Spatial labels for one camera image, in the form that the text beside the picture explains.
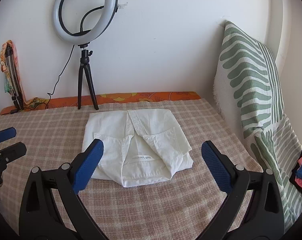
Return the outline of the green white patterned pillow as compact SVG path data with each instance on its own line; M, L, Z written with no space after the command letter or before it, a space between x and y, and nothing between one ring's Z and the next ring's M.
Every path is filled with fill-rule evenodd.
M271 50L231 21L225 22L214 80L216 105L249 155L278 183L285 229L302 213L302 193L289 179L302 144L284 112Z

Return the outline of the colourful orange scarf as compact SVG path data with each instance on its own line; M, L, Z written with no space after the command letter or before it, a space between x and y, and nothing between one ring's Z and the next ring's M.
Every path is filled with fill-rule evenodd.
M2 45L0 51L0 70L4 74L4 90L10 94L13 101L13 109L10 114L23 110L37 110L40 106L47 107L49 99L35 97L27 100L23 90L22 80L19 73L18 54L11 40Z

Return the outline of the orange floral bed sheet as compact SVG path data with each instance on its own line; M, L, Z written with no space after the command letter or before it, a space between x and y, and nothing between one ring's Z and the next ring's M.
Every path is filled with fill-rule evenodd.
M142 93L114 93L96 95L98 105L105 103L131 103L131 102L160 102L160 101L180 101L197 100L201 97L196 92L142 92ZM61 107L77 107L77 97L56 98L43 100L36 98L24 111L37 111Z

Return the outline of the black phone holder gooseneck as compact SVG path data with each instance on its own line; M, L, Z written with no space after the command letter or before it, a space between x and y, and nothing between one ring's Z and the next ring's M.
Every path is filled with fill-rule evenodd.
M101 11L104 9L104 6L95 7L87 11L84 16L81 18L79 23L79 30L75 32L76 35L80 35L83 32L88 31L93 27L94 22L97 22L101 17Z

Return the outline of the pink plaid bed blanket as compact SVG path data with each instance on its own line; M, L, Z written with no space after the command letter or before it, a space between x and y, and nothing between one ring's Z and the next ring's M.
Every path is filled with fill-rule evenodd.
M191 145L193 166L167 182L123 188L109 180L92 179L79 196L91 217L109 239L195 239L224 201L201 156L202 143L210 140L218 150L247 170L261 166L247 153L222 117L204 99L187 101L106 103L100 111L169 109ZM26 155L3 172L0 187L2 212L18 230L20 203L33 167L51 170L70 162L82 149L85 125L92 106L63 107L0 116L0 130L16 129L15 138L0 149L19 141Z

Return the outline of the white button-up shirt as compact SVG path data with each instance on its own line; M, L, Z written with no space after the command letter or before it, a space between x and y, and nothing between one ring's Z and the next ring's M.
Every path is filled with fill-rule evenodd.
M169 181L193 166L191 146L169 109L91 113L82 149L94 139L103 142L104 151L93 179L135 187Z

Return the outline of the folded silver tripod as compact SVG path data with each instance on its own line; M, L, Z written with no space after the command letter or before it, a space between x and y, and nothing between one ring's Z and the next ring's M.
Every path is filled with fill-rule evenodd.
M5 63L7 66L7 69L9 71L10 75L10 81L11 81L11 98L15 106L15 110L12 110L11 113L17 113L20 110L24 109L24 103L22 100L22 93L19 88L19 82L17 79L17 72L15 69L15 64L13 60L13 49L12 47L7 44L6 50L5 50Z

